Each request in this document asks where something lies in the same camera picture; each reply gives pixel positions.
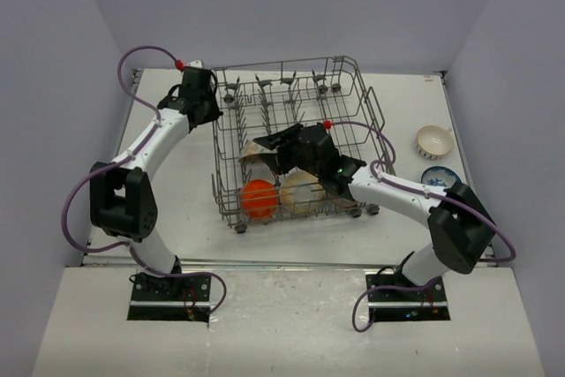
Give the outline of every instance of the dish rack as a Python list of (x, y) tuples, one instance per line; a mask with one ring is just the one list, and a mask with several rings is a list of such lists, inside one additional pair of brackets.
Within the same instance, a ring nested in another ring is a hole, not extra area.
[[(333, 214), (359, 217), (363, 210), (369, 215), (378, 214), (377, 205), (330, 199), (326, 195), (322, 201), (316, 200), (316, 205), (297, 208), (307, 210), (307, 214), (295, 213), (294, 208), (285, 207), (280, 200), (279, 187), (284, 176), (274, 175), (265, 164), (239, 161), (247, 140), (279, 132), (296, 123), (359, 121), (382, 132), (385, 118), (379, 102), (373, 88), (365, 87), (354, 59), (323, 57), (228, 66), (214, 71), (223, 116), (213, 123), (212, 191), (222, 219), (231, 228), (241, 234), (254, 223)], [(387, 146), (373, 132), (342, 124), (332, 126), (330, 133), (342, 154), (367, 163), (380, 159), (379, 168), (394, 175)], [(252, 214), (242, 209), (240, 191), (253, 179), (271, 182), (279, 198), (273, 213), (260, 220), (250, 218)], [(311, 190), (320, 190), (317, 184), (312, 185)]]

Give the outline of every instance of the blue and white bowl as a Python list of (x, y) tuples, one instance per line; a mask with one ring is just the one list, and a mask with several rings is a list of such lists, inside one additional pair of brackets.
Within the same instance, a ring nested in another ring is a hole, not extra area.
[(451, 187), (454, 182), (461, 183), (461, 178), (449, 168), (435, 166), (430, 167), (422, 173), (420, 181), (423, 185), (438, 185), (439, 187)]

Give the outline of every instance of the white floor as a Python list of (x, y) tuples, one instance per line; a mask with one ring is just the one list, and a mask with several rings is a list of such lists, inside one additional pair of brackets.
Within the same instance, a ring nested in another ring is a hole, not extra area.
[[(268, 72), (259, 75), (272, 78)], [(255, 72), (237, 72), (237, 76), (254, 79)], [(145, 70), (138, 95), (157, 103), (179, 80), (176, 71)], [(452, 129), (440, 77), (367, 73), (364, 81), (374, 87), (383, 109), (384, 132), (398, 153), (398, 176), (419, 181), (426, 168), (444, 165), (465, 180), (458, 147), (436, 162), (420, 157), (414, 148), (416, 132), (423, 125)], [(148, 109), (134, 104), (122, 148), (133, 142), (151, 117)], [(197, 128), (169, 155), (153, 180), (160, 233), (172, 252), (183, 259), (390, 264), (429, 243), (426, 229), (385, 209), (378, 216), (363, 215), (357, 220), (340, 215), (254, 225), (239, 236), (222, 221), (212, 196), (211, 143), (211, 127)], [(370, 161), (371, 152), (366, 155)], [(112, 241), (100, 230), (93, 230), (93, 246)], [(85, 263), (116, 258), (129, 260), (125, 250), (117, 249), (86, 257)]]
[(209, 328), (125, 320), (134, 272), (65, 270), (34, 377), (543, 376), (509, 268), (448, 274), (451, 321), (379, 323), (362, 335), (350, 324), (361, 270), (220, 270), (229, 292)]

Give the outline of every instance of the gray wall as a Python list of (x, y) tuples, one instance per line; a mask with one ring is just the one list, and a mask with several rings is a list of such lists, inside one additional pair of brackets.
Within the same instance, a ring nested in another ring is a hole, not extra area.
[(565, 375), (565, 3), (490, 0), (448, 73), (471, 174), (516, 244), (548, 376)]
[[(97, 0), (117, 44), (242, 64), (354, 56), (365, 70), (447, 69), (487, 0)], [(168, 65), (156, 55), (136, 64)]]
[[(126, 102), (95, 0), (0, 0), (0, 9), (0, 375), (22, 377), (64, 266), (79, 263), (59, 226), (64, 197), (113, 153)], [(82, 194), (71, 228), (85, 240)]]

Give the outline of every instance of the white bowl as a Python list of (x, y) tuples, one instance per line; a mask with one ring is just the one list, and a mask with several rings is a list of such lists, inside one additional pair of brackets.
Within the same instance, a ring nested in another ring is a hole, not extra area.
[(282, 205), (292, 214), (312, 214), (324, 199), (324, 189), (318, 184), (318, 178), (302, 170), (289, 174), (279, 193)]
[(426, 159), (440, 159), (451, 152), (454, 145), (451, 134), (437, 125), (426, 125), (416, 134), (416, 149)]

